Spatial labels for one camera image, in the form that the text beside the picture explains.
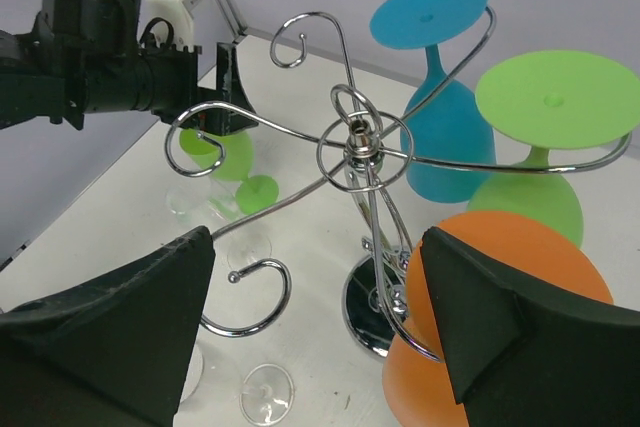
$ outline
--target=glass base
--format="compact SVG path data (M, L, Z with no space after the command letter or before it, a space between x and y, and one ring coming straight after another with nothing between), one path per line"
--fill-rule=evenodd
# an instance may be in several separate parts
M287 371L273 364L260 365L244 381L240 410L252 425L268 427L289 413L293 396L293 381Z

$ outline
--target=plastic wine glass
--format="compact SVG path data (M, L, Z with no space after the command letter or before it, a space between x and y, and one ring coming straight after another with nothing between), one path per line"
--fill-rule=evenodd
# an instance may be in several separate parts
M229 234L229 242L225 247L231 270L240 270L260 260L269 259L272 252L271 241L260 230L259 224L248 225Z
M483 254L553 285L612 304L611 293L591 261L567 238L519 214L466 212L438 228ZM440 358L444 358L421 246L407 269L407 301L411 317L405 326ZM384 394L404 427L468 427L464 406L457 404L445 363L429 360L396 336L383 370Z
M612 142L640 124L640 79L606 57L573 50L530 52L487 71L476 88L480 113L499 132L531 146L523 165L549 165L551 149ZM502 210L538 220L580 246L578 197L560 174L494 174L468 210Z
M177 177L167 189L166 206L176 220L185 228L204 225L216 230L228 221L232 213L231 199L216 194L215 184L207 177Z
M405 112L424 100L445 78L438 44L469 29L482 16L487 0L387 0L373 15L370 30L376 41L392 49L423 48L425 81L409 100ZM473 93L453 80L431 103L407 122L415 153L461 162L495 162L493 131L479 114ZM401 134L401 147L408 148ZM484 172L447 170L412 164L411 188L434 202L457 203L471 198L488 178Z

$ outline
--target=circular base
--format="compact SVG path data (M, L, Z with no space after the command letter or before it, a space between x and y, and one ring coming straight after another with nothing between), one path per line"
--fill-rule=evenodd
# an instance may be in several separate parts
M395 274L387 269L392 280ZM378 306L373 258L366 257L349 274L342 293L342 314L355 341L376 359L389 353L395 332Z
M197 345L193 346L193 353L191 354L191 362L189 362L189 370L187 370L187 378L184 381L184 387L182 388L182 395L180 396L180 403L187 400L193 395L198 388L202 373L204 372L204 357Z
M253 425L275 425L291 410L293 395L293 380L286 370L273 364L260 365L244 381L240 410Z
M378 43L417 49L461 34L482 16L488 0L387 0L369 28Z
M478 81L476 103L496 130L545 149L604 145L640 123L640 80L589 52L529 52L495 65Z

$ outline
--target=chrome stand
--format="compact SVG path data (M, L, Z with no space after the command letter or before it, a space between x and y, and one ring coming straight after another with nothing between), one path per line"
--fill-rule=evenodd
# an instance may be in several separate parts
M454 77L458 75L460 71L486 45L495 29L495 12L491 7L487 7L486 13L490 21L489 26L478 44L449 73L449 75L427 97L425 97L421 103L416 105L410 112L407 112L402 118L379 111L362 92L356 89L344 34L338 20L324 12L309 12L293 17L282 25L271 42L270 54L272 61L279 67L297 67L304 62L307 56L306 36L304 34L300 34L302 47L300 57L293 62L284 63L277 58L275 53L278 39L281 37L283 32L290 25L307 17L320 17L330 21L335 26L340 38L349 85L339 84L331 89L331 102L338 114L338 119L332 123L319 138L290 129L252 112L247 112L236 105L222 101L204 102L187 109L171 125L171 128L165 138L165 156L169 165L173 170L186 177L200 177L208 175L218 169L225 159L224 147L216 143L214 140L205 137L202 133L200 133L200 138L204 141L213 143L221 152L220 158L208 169L201 171L185 170L176 164L171 153L171 143L177 129L180 128L189 118L194 115L198 115L205 110L226 109L267 125L279 132L316 144L316 163L322 173L321 178L290 197L279 201L277 204L223 227L213 234L213 239L215 242L221 236L237 228L241 228L249 222L283 209L315 192L327 182L337 189L351 194L360 214L371 230L372 238L371 240L365 239L363 246L365 246L367 250L370 250L373 255L359 263L349 276L343 298L345 320L357 341L365 346L368 351L374 352L380 357L384 357L386 355L390 339L395 334L421 355L434 361L440 361L440 359L431 352L431 350L429 350L428 346L423 345L410 332L408 332L403 325L403 321L408 314L404 303L404 282L406 277L407 259L413 251L413 244L411 243L407 229L402 221L402 217L387 191L387 187L404 176L411 162L418 162L447 169L485 172L508 172L538 175L586 172L604 167L618 159L622 154L624 154L631 140L631 134L628 134L622 137L617 147L604 157L582 164L571 165L510 166L475 164L415 156L413 137L405 122L420 109L427 106L429 102L442 92ZM345 111L339 99L340 94L347 94L351 97L354 107L353 112L347 113ZM391 125L385 127L383 125L383 119L390 121ZM333 132L333 130L335 130L341 123L345 123L349 128L349 135L346 142L342 143L328 140L331 132ZM383 140L397 129L402 129L407 136L409 141L409 148L407 149L407 152L400 152L387 148L383 143ZM337 148L343 153L343 160L330 169L324 165L323 161L322 152L325 147ZM393 175L383 180L378 176L378 174L381 172L381 167L385 158L388 157L400 159L402 161L402 166ZM336 176L342 171L344 171L346 175L346 184L336 180ZM362 186L360 184L361 179L364 179L364 185ZM388 237L385 236L384 232L380 228L378 218L379 200L382 200L393 219L397 230L397 238L400 241L399 248L394 249L391 247L392 244L390 244ZM258 333L272 324L285 309L291 294L291 279L286 266L275 259L265 259L252 266L245 267L239 272L233 272L229 276L229 281L237 283L247 275L251 275L253 272L265 267L278 270L283 280L281 298L267 318L262 322L258 322L257 324L249 327L233 329L217 325L212 320L203 316L201 322L202 326L217 335L225 337L244 337ZM376 299L376 292L382 292L383 294L378 295Z

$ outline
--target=white table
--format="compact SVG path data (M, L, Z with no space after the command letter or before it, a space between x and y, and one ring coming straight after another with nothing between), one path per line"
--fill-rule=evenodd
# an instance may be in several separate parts
M258 113L320 134L337 118L329 90L346 82L342 65L309 56L298 69L281 70L271 64L268 47L267 42L252 37L239 46L240 71L248 97ZM282 48L282 55L294 58L297 52ZM210 75L203 83L212 82L214 76ZM395 114L402 112L414 91L413 87L361 71L356 72L356 83L380 110ZM0 307L8 310L77 285L139 258L184 232L165 207L167 189L185 181L164 160L166 131L166 125L154 126L0 274ZM320 177L312 144L266 127L255 129L252 136L263 170L278 179L282 196ZM340 132L333 138L344 140ZM503 162L521 160L527 151L500 136L497 145ZM555 155L552 160L585 160L602 153L603 149L592 149ZM335 151L327 159L329 162L339 157ZM583 250L600 268L617 304L640 310L640 296L636 294L640 288L640 163L625 156L604 171L571 175L569 179L584 207ZM437 205L418 198L404 179L394 184L391 192L414 239L463 209L461 205ZM221 225L213 221L210 228ZM207 352L214 349L220 355L210 360L220 365L230 359L243 376L262 362L284 366L294 379L296 398L289 416L280 424L283 427L397 426L382 395L382 364L353 343L342 320L343 284L349 270L364 255L360 237L367 233L350 196L325 186L262 220L261 225L273 244L273 256L291 270L291 303L275 325L248 339L223 339L201 331L201 345ZM223 250L218 251L220 262L214 269L205 311L223 324L246 325L270 311L279 292L279 276L257 274L239 285L229 285ZM175 425L247 425L234 398L235 390L228 392L222 406L207 403L207 397L223 387L205 382L183 405Z

